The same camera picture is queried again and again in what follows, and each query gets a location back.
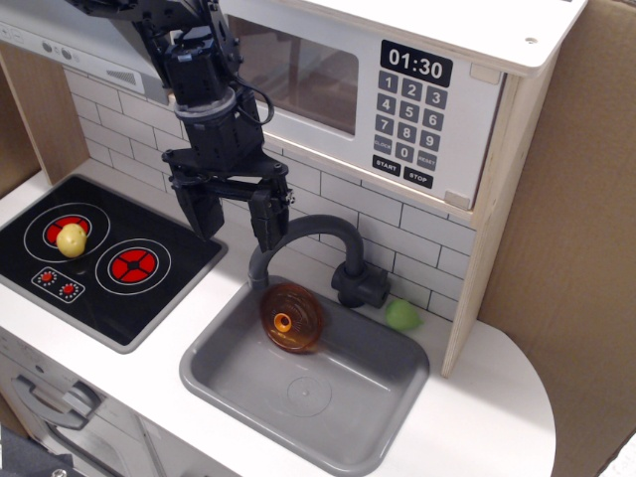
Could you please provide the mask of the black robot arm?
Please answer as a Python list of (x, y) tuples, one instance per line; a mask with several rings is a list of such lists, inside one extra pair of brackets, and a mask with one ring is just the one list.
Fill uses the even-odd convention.
[(288, 169), (263, 150), (258, 89), (239, 75), (243, 57), (217, 1), (75, 1), (82, 13), (130, 23), (163, 85), (189, 147), (167, 150), (171, 187), (194, 233), (223, 226), (222, 201), (247, 203), (259, 247), (277, 247), (288, 230)]

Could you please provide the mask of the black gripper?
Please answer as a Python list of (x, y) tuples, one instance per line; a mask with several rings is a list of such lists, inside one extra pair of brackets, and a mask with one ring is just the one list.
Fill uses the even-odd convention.
[(287, 234), (293, 193), (288, 168), (263, 151), (263, 134), (250, 116), (229, 109), (175, 109), (190, 141), (185, 149), (169, 149), (177, 201), (194, 234), (213, 237), (225, 223), (219, 197), (248, 201), (250, 222), (261, 251), (273, 250)]

